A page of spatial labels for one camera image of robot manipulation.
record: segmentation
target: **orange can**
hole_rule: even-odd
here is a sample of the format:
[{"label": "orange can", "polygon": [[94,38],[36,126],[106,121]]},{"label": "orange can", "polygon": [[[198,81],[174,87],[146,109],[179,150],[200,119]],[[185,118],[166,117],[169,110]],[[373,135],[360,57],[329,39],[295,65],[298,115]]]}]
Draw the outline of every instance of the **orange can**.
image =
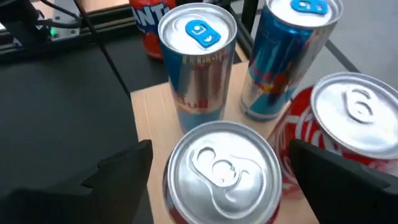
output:
[{"label": "orange can", "polygon": [[175,7],[175,0],[130,0],[130,5],[137,27],[143,34],[147,54],[163,59],[157,26],[164,14]]}]

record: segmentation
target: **black table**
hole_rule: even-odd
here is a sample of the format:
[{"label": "black table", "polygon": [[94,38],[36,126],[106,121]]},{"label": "black table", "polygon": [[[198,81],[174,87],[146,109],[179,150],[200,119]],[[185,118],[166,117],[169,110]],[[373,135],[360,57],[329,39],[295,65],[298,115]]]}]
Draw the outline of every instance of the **black table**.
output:
[{"label": "black table", "polygon": [[[146,55],[136,30],[127,34],[104,40],[128,90],[167,82],[163,61]],[[84,175],[137,143],[131,102],[98,46],[71,45],[1,65],[0,195]],[[134,223],[152,223],[147,192]]]}]

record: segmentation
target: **can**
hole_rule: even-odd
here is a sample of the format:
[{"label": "can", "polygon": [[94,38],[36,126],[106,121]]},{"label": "can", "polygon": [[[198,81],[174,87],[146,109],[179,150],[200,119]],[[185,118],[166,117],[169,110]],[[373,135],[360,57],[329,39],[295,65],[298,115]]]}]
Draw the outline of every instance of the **can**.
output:
[{"label": "can", "polygon": [[272,223],[282,195],[278,159],[251,128],[213,121],[188,132],[169,157],[164,197],[174,223]]},{"label": "can", "polygon": [[178,6],[194,2],[212,3],[221,7],[229,6],[231,4],[231,0],[176,0]]},{"label": "can", "polygon": [[398,92],[367,75],[342,72],[295,97],[268,141],[279,158],[284,196],[301,197],[289,160],[293,139],[398,177]]},{"label": "can", "polygon": [[241,93],[247,117],[279,115],[342,13],[340,0],[266,0]]},{"label": "can", "polygon": [[178,6],[160,21],[160,46],[184,132],[222,119],[236,31],[228,11],[206,3]]},{"label": "can", "polygon": [[175,0],[129,1],[137,27],[142,32],[145,51],[152,58],[162,59],[157,26],[161,18],[175,7]]}]

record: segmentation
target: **red can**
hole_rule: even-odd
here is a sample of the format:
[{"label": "red can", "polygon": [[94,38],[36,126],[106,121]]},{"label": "red can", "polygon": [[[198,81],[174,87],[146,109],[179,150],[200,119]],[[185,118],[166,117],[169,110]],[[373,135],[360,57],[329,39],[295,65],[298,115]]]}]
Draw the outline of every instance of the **red can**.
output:
[{"label": "red can", "polygon": [[160,19],[175,7],[175,0],[130,0],[137,27],[143,33],[146,52],[153,58],[163,59],[157,26]]},{"label": "red can", "polygon": [[258,133],[213,121],[177,144],[165,167],[163,193],[176,224],[271,224],[279,211],[282,174]]},{"label": "red can", "polygon": [[344,72],[294,98],[268,142],[279,159],[284,196],[302,197],[289,161],[293,139],[398,176],[398,92],[367,75]]}]

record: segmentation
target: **can lid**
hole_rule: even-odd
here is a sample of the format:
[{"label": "can lid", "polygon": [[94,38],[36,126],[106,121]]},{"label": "can lid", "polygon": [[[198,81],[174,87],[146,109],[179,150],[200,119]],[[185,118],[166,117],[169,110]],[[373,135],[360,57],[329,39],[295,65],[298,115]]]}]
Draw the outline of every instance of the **can lid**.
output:
[{"label": "can lid", "polygon": [[170,157],[167,179],[188,223],[267,223],[282,193],[270,145],[252,129],[227,121],[188,132]]},{"label": "can lid", "polygon": [[203,55],[216,52],[236,36],[233,16],[222,7],[190,3],[166,13],[159,22],[159,38],[180,54]]},{"label": "can lid", "polygon": [[343,13],[340,0],[266,0],[266,6],[285,23],[305,28],[327,26]]},{"label": "can lid", "polygon": [[338,143],[375,159],[398,159],[398,92],[373,77],[341,72],[318,81],[311,107]]}]

